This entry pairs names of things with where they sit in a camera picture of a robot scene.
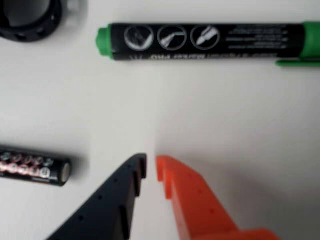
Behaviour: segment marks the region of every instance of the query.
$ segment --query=white table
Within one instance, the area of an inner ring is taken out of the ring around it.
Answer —
[[[0,39],[1,145],[76,158],[62,188],[0,179],[0,239],[45,239],[137,152],[148,154],[148,176],[132,240],[179,239],[156,154],[203,174],[242,229],[317,238],[320,69],[274,59],[115,62],[95,37],[111,22],[317,21],[319,0],[80,3],[46,40]]]

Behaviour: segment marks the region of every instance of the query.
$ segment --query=black battery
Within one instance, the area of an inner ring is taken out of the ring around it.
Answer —
[[[62,187],[71,174],[67,157],[0,147],[0,177]]]

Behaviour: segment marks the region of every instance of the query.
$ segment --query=orange clamp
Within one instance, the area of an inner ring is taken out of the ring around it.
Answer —
[[[157,177],[172,199],[181,240],[279,240],[267,229],[240,231],[204,178],[170,156],[157,156]]]

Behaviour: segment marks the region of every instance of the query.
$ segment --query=green marker cap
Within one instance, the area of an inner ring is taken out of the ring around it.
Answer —
[[[320,22],[305,22],[303,50],[298,60],[280,60],[281,67],[320,67]]]
[[[99,29],[95,43],[102,56],[109,56],[111,59],[113,58],[111,46],[111,24],[106,28]]]

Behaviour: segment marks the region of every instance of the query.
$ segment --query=marker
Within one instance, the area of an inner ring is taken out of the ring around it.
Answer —
[[[280,58],[320,67],[320,22],[302,24],[131,24],[100,28],[96,45],[113,60]]]

